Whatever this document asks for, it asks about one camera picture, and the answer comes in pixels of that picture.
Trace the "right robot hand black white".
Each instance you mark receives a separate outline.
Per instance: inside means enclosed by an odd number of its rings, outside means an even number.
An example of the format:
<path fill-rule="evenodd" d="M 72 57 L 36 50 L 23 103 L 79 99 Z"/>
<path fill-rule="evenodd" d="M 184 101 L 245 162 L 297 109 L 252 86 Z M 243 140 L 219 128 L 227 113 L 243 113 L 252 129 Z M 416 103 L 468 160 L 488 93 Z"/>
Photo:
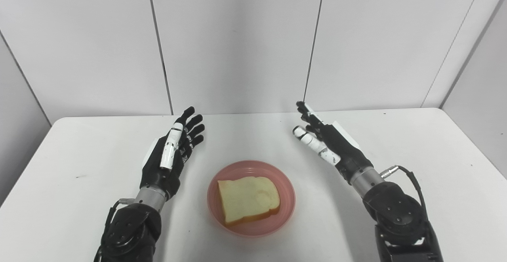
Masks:
<path fill-rule="evenodd" d="M 297 101 L 297 111 L 307 123 L 303 128 L 297 125 L 293 135 L 318 156 L 334 166 L 340 175 L 352 183 L 356 173 L 363 173 L 373 164 L 362 151 L 350 143 L 332 124 L 324 123 L 315 112 L 303 101 Z"/>

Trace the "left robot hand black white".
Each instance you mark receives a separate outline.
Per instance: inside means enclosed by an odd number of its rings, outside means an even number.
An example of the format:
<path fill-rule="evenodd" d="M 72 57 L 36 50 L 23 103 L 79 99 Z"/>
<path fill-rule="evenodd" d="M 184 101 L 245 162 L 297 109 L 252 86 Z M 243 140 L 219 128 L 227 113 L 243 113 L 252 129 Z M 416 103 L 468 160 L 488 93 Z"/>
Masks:
<path fill-rule="evenodd" d="M 168 201 L 180 187 L 180 175 L 194 148 L 204 141 L 203 116 L 193 106 L 184 110 L 154 145 L 142 169 L 140 188 L 162 192 Z"/>

